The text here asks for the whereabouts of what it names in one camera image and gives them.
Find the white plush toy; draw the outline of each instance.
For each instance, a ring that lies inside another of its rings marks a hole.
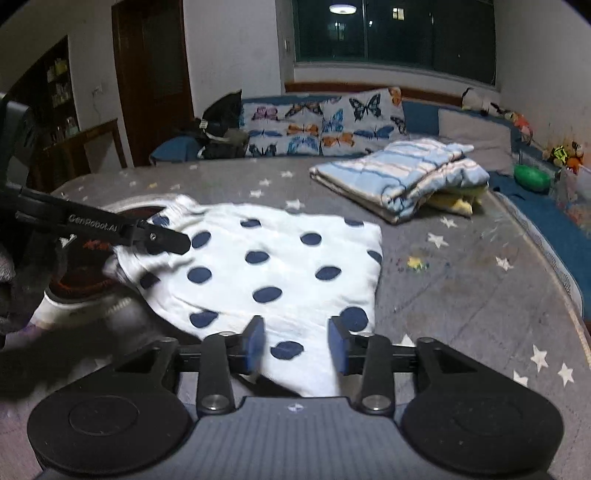
[[[488,98],[481,97],[474,88],[467,88],[462,94],[462,110],[475,110],[481,115],[503,116],[504,111]]]

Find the polka dot fabric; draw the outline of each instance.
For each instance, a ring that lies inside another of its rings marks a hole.
[[[120,269],[158,315],[200,338],[241,332],[261,315],[262,375],[304,396],[341,394],[327,321],[341,315],[352,332],[373,330],[377,225],[259,205],[202,206],[187,196],[156,221],[162,217],[191,238],[188,253],[115,248]]]

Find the metal screw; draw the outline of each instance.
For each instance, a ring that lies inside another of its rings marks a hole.
[[[365,408],[373,411],[386,410],[392,404],[390,399],[383,395],[369,395],[361,403]]]
[[[201,406],[206,410],[223,410],[230,404],[230,401],[223,395],[208,395],[201,401]]]

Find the window sill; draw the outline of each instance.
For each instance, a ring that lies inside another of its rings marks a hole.
[[[478,82],[477,80],[470,80],[464,77],[458,77],[455,75],[450,75],[448,73],[441,73],[441,72],[434,72],[432,70],[424,70],[416,67],[404,67],[398,65],[387,65],[387,64],[379,64],[379,63],[363,63],[363,62],[354,62],[354,61],[297,61],[294,64],[295,69],[364,69],[364,70],[374,70],[378,72],[396,72],[396,73],[406,73],[406,74],[414,74],[420,75],[424,77],[432,77],[441,80],[448,80],[451,82],[461,83],[466,87],[476,87],[480,90],[487,90],[489,92],[499,93],[499,90],[494,85],[488,85],[486,83]]]

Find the wooden door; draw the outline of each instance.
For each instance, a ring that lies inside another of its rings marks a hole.
[[[124,0],[112,7],[115,67],[134,165],[193,118],[182,0]]]

